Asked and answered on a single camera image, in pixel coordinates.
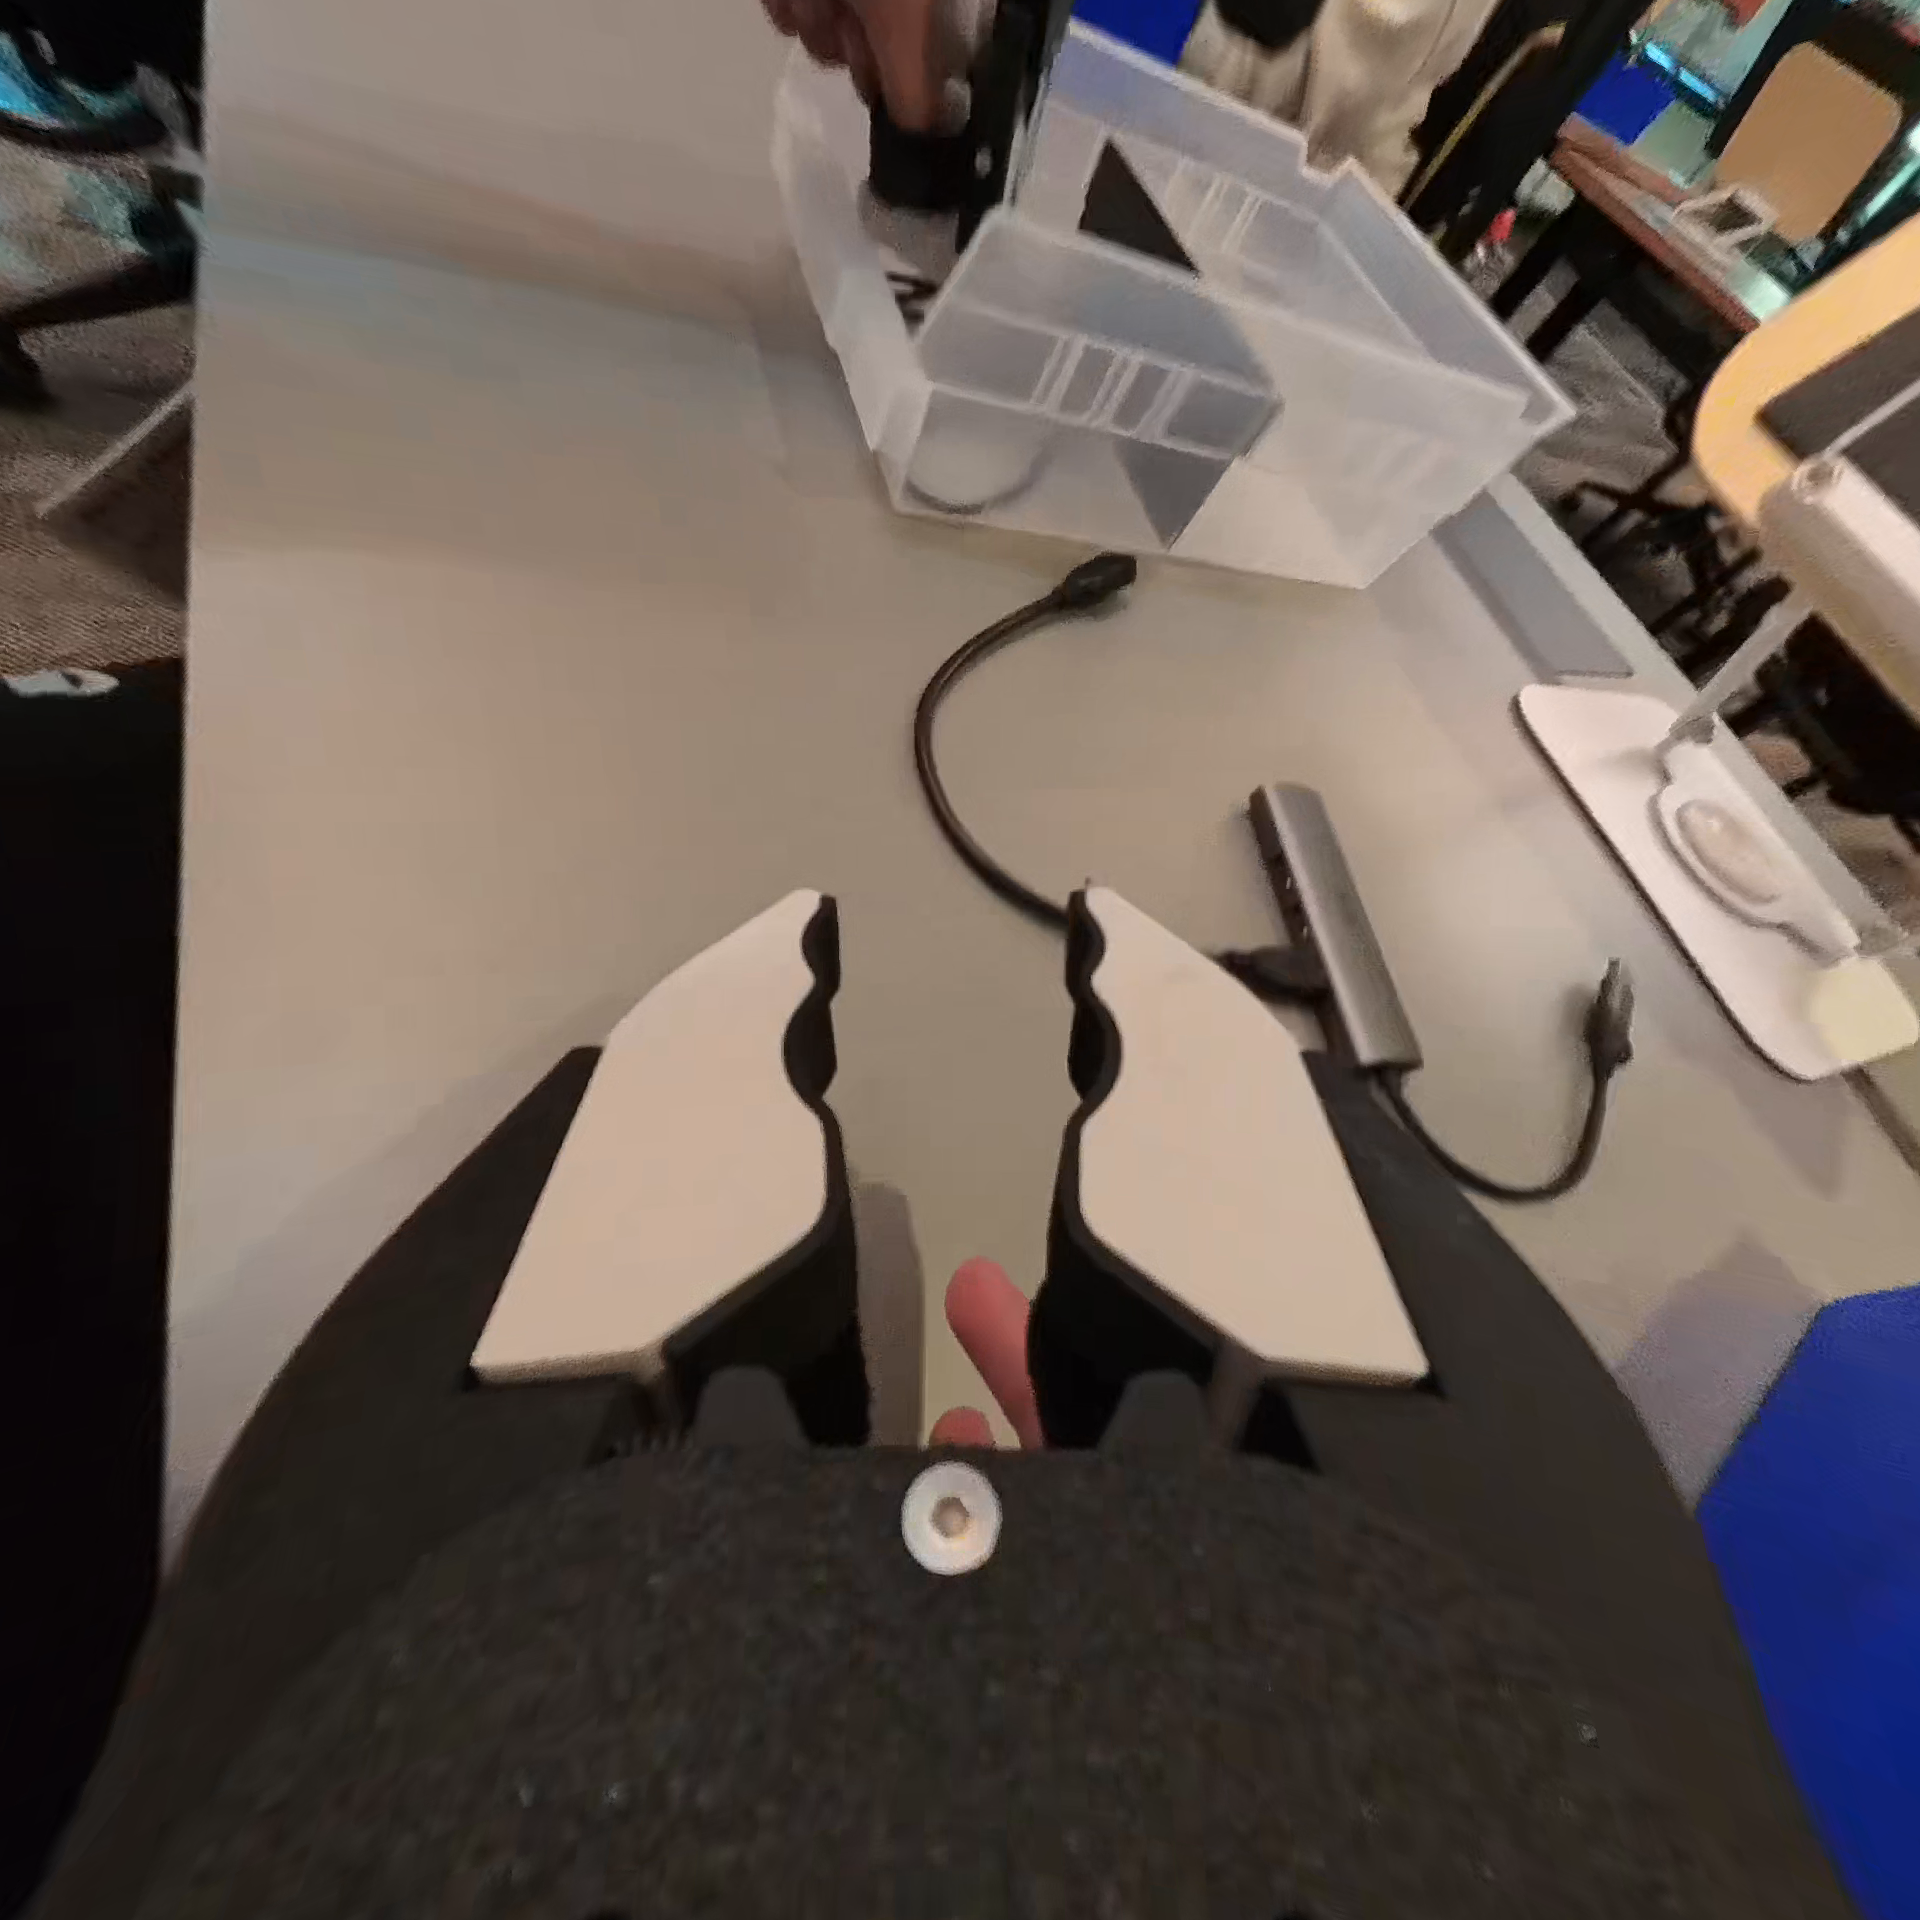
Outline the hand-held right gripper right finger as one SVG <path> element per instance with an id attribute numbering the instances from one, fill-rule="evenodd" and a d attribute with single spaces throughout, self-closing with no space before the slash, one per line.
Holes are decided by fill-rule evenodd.
<path id="1" fill-rule="evenodd" d="M 1094 1449 L 1187 1381 L 1238 1444 L 1292 1382 L 1427 1385 L 1427 1351 L 1306 1054 L 1249 988 L 1106 885 L 1068 900 L 1068 1081 L 1033 1294 L 1033 1404 Z"/>

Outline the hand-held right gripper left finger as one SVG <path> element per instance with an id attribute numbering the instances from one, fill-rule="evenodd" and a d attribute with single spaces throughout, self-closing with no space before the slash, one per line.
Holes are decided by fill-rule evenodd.
<path id="1" fill-rule="evenodd" d="M 734 1371 L 815 1446 L 871 1437 L 843 1134 L 837 903 L 797 888 L 612 1026 L 467 1359 L 488 1389 L 624 1381 L 686 1426 Z"/>

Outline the clear plastic bin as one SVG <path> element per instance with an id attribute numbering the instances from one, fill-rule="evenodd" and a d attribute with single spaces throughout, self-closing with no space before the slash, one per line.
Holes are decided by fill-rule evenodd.
<path id="1" fill-rule="evenodd" d="M 902 516 L 1365 588 L 1571 419 L 1548 374 L 1356 165 L 1070 24 L 1018 191 L 955 251 L 881 209 L 850 85 L 789 56 L 772 166 L 792 251 Z M 1279 412 L 1173 549 L 1108 426 L 1127 258 L 1079 231 L 1106 143 L 1130 162 Z"/>

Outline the blue plastic bin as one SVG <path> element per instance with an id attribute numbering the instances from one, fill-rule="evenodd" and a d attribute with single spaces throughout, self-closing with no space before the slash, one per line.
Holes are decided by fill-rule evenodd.
<path id="1" fill-rule="evenodd" d="M 1819 1308 L 1696 1506 L 1773 1741 L 1863 1916 L 1917 1914 L 1917 1290 Z"/>

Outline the grey desk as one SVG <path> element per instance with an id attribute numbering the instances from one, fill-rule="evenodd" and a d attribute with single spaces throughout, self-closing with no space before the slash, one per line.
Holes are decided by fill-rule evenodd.
<path id="1" fill-rule="evenodd" d="M 941 846 L 907 715 L 1063 542 L 891 513 L 770 171 L 756 5 L 215 5 L 185 637 L 161 1540 L 347 1278 L 572 1047 L 796 888 L 837 899 L 840 1117 L 893 1194 L 879 1430 L 977 1402 L 948 1276 L 1044 1264 L 1070 1112 L 1051 937 Z M 1796 1084 L 1521 736 L 1588 639 L 1674 674 L 1523 486 L 1374 588 L 1150 567 L 952 700 L 1029 885 L 1274 934 L 1243 798 L 1318 788 L 1451 1154 L 1545 1175 L 1577 1000 L 1638 991 L 1592 1177 L 1491 1220 L 1696 1500 L 1812 1312 L 1916 1284 L 1883 1084 Z M 909 1228 L 898 1211 L 909 1209 Z"/>

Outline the wood framed black desk screen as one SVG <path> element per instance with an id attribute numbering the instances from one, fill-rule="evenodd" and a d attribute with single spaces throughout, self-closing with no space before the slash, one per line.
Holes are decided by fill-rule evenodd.
<path id="1" fill-rule="evenodd" d="M 1910 217 L 1798 293 L 1724 359 L 1696 409 L 1691 466 L 1740 529 L 1758 531 L 1763 494 L 1792 466 L 1763 430 L 1762 411 L 1916 309 L 1917 218 Z"/>

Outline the person's left hand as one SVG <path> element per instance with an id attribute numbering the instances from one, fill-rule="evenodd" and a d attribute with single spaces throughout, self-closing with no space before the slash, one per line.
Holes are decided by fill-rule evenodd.
<path id="1" fill-rule="evenodd" d="M 762 2 L 773 32 L 902 133 L 958 133 L 996 2 Z"/>

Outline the person's right hand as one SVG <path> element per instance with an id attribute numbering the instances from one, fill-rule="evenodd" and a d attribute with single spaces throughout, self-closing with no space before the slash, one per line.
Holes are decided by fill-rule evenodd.
<path id="1" fill-rule="evenodd" d="M 943 1321 L 1020 1451 L 1041 1451 L 1046 1437 L 1028 1369 L 1032 1303 L 987 1259 L 964 1261 L 943 1288 Z"/>

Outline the black divider in clear bin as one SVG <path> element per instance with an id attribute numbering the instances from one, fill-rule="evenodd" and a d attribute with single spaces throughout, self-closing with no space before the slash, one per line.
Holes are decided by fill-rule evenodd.
<path id="1" fill-rule="evenodd" d="M 1127 260 L 1115 344 L 1136 369 L 1108 412 L 1115 459 L 1154 539 L 1171 551 L 1282 402 L 1260 355 L 1215 298 L 1132 165 L 1106 143 L 1077 232 Z"/>

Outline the wooden table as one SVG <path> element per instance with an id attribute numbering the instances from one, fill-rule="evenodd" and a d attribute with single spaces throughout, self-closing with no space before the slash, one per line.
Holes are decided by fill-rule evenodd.
<path id="1" fill-rule="evenodd" d="M 1681 191 L 1582 117 L 1562 125 L 1548 166 L 1571 195 L 1571 210 L 1601 222 L 1614 249 L 1683 288 L 1716 323 L 1745 337 L 1783 307 L 1786 293 L 1763 270 L 1686 241 L 1676 222 Z"/>

